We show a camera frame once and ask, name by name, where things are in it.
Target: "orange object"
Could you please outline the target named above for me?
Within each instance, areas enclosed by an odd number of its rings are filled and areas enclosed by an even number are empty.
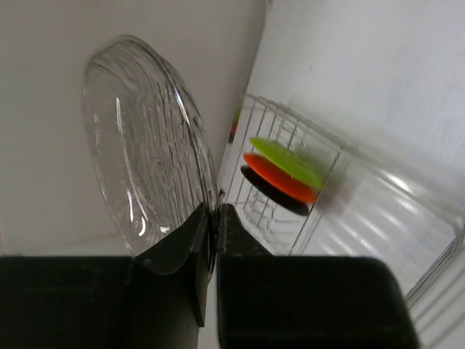
[[[295,180],[264,156],[245,153],[244,160],[261,178],[290,197],[306,204],[316,201],[317,196],[308,185]]]

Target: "dish rack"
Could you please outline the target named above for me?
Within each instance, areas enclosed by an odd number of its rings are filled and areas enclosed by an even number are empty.
[[[431,200],[408,170],[393,172],[343,134],[263,97],[246,95],[241,118],[246,131],[232,146],[225,201],[272,253],[376,257],[411,307],[461,251],[464,221],[451,214],[459,211]],[[250,137],[276,140],[319,171],[324,186],[308,216],[269,200],[240,173],[243,154],[256,152]]]

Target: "colorful plate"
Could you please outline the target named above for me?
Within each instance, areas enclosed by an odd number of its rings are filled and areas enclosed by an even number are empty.
[[[309,208],[306,204],[291,198],[282,191],[273,187],[266,180],[261,178],[253,169],[247,165],[240,167],[240,171],[244,177],[261,193],[263,193],[270,200],[276,204],[281,205],[285,209],[298,214],[300,216],[308,216],[310,214]]]
[[[317,196],[308,185],[295,180],[264,156],[245,153],[244,160],[260,177],[290,197],[306,204],[316,201]]]
[[[284,172],[287,172],[294,179],[313,188],[320,189],[323,187],[320,175],[311,166],[299,160],[294,152],[275,140],[252,137],[250,142],[265,158]]]

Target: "black object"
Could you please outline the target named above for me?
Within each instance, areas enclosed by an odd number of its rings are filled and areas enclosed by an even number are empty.
[[[288,194],[283,193],[281,190],[269,184],[249,166],[241,166],[240,171],[256,189],[269,199],[273,200],[276,204],[281,205],[285,209],[288,209],[300,216],[308,216],[310,214],[309,208],[306,204],[290,197]]]
[[[0,258],[1,347],[197,348],[211,253],[223,349],[419,347],[381,262],[273,257],[233,206],[219,217],[200,206],[136,258]]]

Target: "green object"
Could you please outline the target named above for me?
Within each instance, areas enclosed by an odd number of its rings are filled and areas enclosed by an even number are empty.
[[[274,165],[291,175],[296,180],[313,188],[321,189],[323,181],[309,164],[306,164],[293,152],[275,140],[252,137],[250,143]]]

